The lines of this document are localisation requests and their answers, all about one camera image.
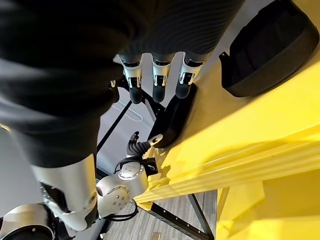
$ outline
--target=white wall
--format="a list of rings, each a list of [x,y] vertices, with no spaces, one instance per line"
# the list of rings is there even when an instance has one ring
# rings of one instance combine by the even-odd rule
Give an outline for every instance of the white wall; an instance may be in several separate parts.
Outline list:
[[[28,162],[21,158],[8,132],[0,128],[0,217],[11,209],[42,202],[39,184]],[[103,222],[79,232],[75,240],[95,240]]]

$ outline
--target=black cable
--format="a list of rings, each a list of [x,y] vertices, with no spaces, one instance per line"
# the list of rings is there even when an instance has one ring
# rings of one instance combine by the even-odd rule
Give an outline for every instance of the black cable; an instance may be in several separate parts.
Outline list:
[[[133,219],[138,214],[139,211],[138,211],[137,203],[134,200],[132,200],[132,201],[134,202],[134,205],[135,205],[134,211],[132,213],[123,214],[123,215],[109,215],[109,216],[104,217],[104,219],[109,220],[109,221],[113,221],[113,222],[124,222],[124,221],[128,221],[130,219]]]

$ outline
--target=black fabric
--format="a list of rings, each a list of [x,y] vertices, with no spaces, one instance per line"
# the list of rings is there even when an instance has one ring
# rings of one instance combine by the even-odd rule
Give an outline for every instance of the black fabric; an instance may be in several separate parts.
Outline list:
[[[95,153],[117,52],[143,35],[156,0],[0,2],[0,123],[34,165]]]
[[[244,0],[159,0],[150,28],[122,51],[172,54],[197,59],[213,51]]]

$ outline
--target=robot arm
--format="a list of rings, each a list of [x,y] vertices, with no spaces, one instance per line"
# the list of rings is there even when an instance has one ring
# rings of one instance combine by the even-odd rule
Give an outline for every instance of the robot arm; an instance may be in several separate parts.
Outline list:
[[[97,218],[119,212],[148,188],[148,164],[144,164],[142,155],[162,137],[137,142],[138,132],[133,134],[127,146],[128,157],[120,161],[120,170],[96,185],[93,156],[62,167],[32,166],[40,182],[43,203],[16,207],[0,218],[0,240],[20,236],[69,240],[65,225],[83,231]]]

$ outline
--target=wooden floor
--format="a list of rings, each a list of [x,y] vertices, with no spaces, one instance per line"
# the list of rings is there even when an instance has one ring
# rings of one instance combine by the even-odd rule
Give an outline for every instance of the wooden floor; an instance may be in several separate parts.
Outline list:
[[[211,227],[213,234],[216,232],[216,213],[217,213],[217,191],[208,191],[195,194],[202,208],[202,211]],[[158,205],[183,219],[194,227],[201,229],[200,222],[190,204],[187,196],[173,197],[165,200],[156,201]],[[133,206],[124,209],[123,213],[129,213]],[[152,235],[160,233],[157,240],[190,240],[191,238],[156,219],[143,210],[139,210],[138,215],[126,222],[115,222],[105,240],[153,240]]]

